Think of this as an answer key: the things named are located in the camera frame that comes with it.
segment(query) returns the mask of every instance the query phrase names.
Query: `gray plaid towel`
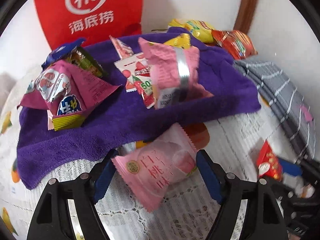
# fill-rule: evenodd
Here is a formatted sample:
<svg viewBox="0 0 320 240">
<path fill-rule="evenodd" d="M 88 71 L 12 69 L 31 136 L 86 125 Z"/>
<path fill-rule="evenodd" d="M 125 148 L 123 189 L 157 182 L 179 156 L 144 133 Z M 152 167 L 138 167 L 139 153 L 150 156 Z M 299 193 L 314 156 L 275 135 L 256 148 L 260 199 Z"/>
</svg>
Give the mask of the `gray plaid towel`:
<svg viewBox="0 0 320 240">
<path fill-rule="evenodd" d="M 237 60 L 233 65 L 256 85 L 260 95 L 269 103 L 279 118 L 298 157 L 312 158 L 316 147 L 316 124 L 310 106 L 290 78 L 274 63 L 260 60 L 259 56 Z"/>
</svg>

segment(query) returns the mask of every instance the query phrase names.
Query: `white lace tablecloth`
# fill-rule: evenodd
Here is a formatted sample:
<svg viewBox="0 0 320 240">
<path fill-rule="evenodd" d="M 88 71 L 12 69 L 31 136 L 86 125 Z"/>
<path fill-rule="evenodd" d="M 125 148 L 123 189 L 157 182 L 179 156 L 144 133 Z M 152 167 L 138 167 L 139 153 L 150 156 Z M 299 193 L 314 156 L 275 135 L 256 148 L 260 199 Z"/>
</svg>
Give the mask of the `white lace tablecloth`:
<svg viewBox="0 0 320 240">
<path fill-rule="evenodd" d="M 50 178 L 72 180 L 83 172 L 89 172 L 97 163 L 87 160 L 66 163 L 47 174 L 33 190 L 27 190 L 21 181 L 12 181 L 11 170 L 20 132 L 18 112 L 14 109 L 30 79 L 37 76 L 39 71 L 40 69 L 33 69 L 17 83 L 0 119 L 2 124 L 6 112 L 12 111 L 12 126 L 0 136 L 0 215 L 11 231 L 11 227 L 15 229 L 17 233 L 13 235 L 17 239 L 26 239 L 36 204 Z M 277 118 L 269 107 L 261 104 L 262 109 L 257 113 L 239 114 L 205 123 L 210 141 L 204 149 L 225 172 L 233 172 L 244 180 L 257 180 L 253 160 L 265 139 L 268 139 L 277 155 L 288 160 L 296 158 Z M 135 143 L 131 143 L 121 147 L 119 151 L 126 154 L 134 149 Z M 72 200 L 69 200 L 69 208 L 77 239 L 83 239 Z M 198 171 L 184 181 L 170 186 L 161 207 L 152 213 L 146 212 L 118 173 L 113 177 L 105 197 L 96 204 L 99 217 L 111 240 L 205 239 L 219 208 L 210 198 Z M 243 201 L 232 239 L 240 236 L 245 208 L 246 201 Z"/>
</svg>

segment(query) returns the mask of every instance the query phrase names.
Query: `snack package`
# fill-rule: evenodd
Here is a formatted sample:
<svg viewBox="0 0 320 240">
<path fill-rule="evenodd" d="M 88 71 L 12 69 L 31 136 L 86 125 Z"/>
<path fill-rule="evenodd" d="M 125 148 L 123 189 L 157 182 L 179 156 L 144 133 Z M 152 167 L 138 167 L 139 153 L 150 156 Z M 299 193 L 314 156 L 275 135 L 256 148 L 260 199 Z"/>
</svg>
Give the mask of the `snack package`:
<svg viewBox="0 0 320 240">
<path fill-rule="evenodd" d="M 65 61 L 91 72 L 96 77 L 107 75 L 102 66 L 82 47 L 74 49 Z"/>
<path fill-rule="evenodd" d="M 196 20 L 178 20 L 173 19 L 169 23 L 169 27 L 183 27 L 192 33 L 194 37 L 203 43 L 213 43 L 214 39 L 211 35 L 211 30 L 214 28 L 207 22 L 196 21 Z"/>
<path fill-rule="evenodd" d="M 59 60 L 29 84 L 20 106 L 49 110 L 56 131 L 75 128 L 118 87 Z"/>
<path fill-rule="evenodd" d="M 257 159 L 259 178 L 266 175 L 278 181 L 282 180 L 282 166 L 273 153 L 268 141 L 265 141 Z"/>
<path fill-rule="evenodd" d="M 196 169 L 196 148 L 175 123 L 152 143 L 112 159 L 137 199 L 152 212 L 160 206 L 168 185 Z"/>
<path fill-rule="evenodd" d="M 90 71 L 97 77 L 106 75 L 102 66 L 81 47 L 85 41 L 84 38 L 79 38 L 74 42 L 66 43 L 53 50 L 48 56 L 46 61 L 42 64 L 43 70 L 57 62 L 60 59 L 65 59 L 67 62 L 77 65 L 80 68 Z"/>
<path fill-rule="evenodd" d="M 115 46 L 116 51 L 120 57 L 120 59 L 124 59 L 127 57 L 131 57 L 134 55 L 131 47 L 129 47 L 127 44 L 123 43 L 121 40 L 116 39 L 112 37 L 111 35 L 109 36 L 113 46 Z"/>
<path fill-rule="evenodd" d="M 188 33 L 182 33 L 178 37 L 166 41 L 164 44 L 182 49 L 189 49 L 191 47 L 190 35 Z"/>
<path fill-rule="evenodd" d="M 142 95 L 145 106 L 149 109 L 155 105 L 152 84 L 150 79 L 150 67 L 143 53 L 115 62 L 116 67 L 127 78 L 126 91 L 137 90 Z"/>
<path fill-rule="evenodd" d="M 174 105 L 196 98 L 211 97 L 198 84 L 199 49 L 182 49 L 138 39 L 148 60 L 156 108 Z"/>
<path fill-rule="evenodd" d="M 248 56 L 257 55 L 251 39 L 241 31 L 217 31 L 212 30 L 212 37 L 220 47 L 225 48 L 234 59 L 244 59 Z"/>
</svg>

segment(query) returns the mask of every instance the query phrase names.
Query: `metal screw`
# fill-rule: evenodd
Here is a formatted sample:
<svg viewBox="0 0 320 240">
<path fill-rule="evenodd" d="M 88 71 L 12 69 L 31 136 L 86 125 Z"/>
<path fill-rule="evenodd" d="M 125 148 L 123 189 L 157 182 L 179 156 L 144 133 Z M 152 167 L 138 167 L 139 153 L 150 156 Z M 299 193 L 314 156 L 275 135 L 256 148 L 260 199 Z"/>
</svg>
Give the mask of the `metal screw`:
<svg viewBox="0 0 320 240">
<path fill-rule="evenodd" d="M 227 178 L 228 179 L 234 179 L 235 177 L 236 176 L 233 173 L 231 173 L 231 172 L 227 173 Z"/>
<path fill-rule="evenodd" d="M 87 179 L 87 178 L 89 178 L 89 173 L 87 173 L 87 172 L 82 173 L 82 174 L 80 175 L 80 179 Z"/>
<path fill-rule="evenodd" d="M 50 185 L 52 185 L 52 184 L 55 184 L 56 181 L 57 181 L 57 180 L 56 180 L 55 178 L 52 178 L 52 179 L 49 179 L 48 183 L 49 183 Z"/>
<path fill-rule="evenodd" d="M 291 214 L 291 219 L 294 219 L 296 216 L 297 216 L 297 213 L 296 213 L 296 212 L 293 212 L 293 213 Z"/>
<path fill-rule="evenodd" d="M 265 179 L 259 179 L 260 184 L 262 185 L 266 185 L 267 181 Z"/>
</svg>

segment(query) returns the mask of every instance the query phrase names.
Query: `pink candy wrapper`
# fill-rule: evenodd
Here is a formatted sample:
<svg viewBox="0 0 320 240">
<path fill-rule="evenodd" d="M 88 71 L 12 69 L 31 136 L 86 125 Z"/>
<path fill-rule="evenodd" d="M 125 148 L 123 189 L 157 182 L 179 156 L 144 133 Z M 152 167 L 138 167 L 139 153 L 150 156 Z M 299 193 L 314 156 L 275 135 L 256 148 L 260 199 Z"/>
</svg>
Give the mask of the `pink candy wrapper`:
<svg viewBox="0 0 320 240">
<path fill-rule="evenodd" d="M 175 123 L 152 143 L 112 161 L 137 199 L 151 212 L 160 206 L 169 184 L 195 170 L 195 159 L 195 146 Z"/>
<path fill-rule="evenodd" d="M 29 84 L 20 106 L 49 110 L 55 130 L 74 128 L 118 87 L 59 60 Z"/>
<path fill-rule="evenodd" d="M 156 108 L 163 108 L 181 101 L 212 97 L 204 87 L 198 84 L 199 49 L 191 46 L 189 49 L 175 48 L 165 44 L 138 39 L 139 45 L 148 60 Z M 185 66 L 188 81 L 182 97 L 182 82 L 179 64 Z"/>
</svg>

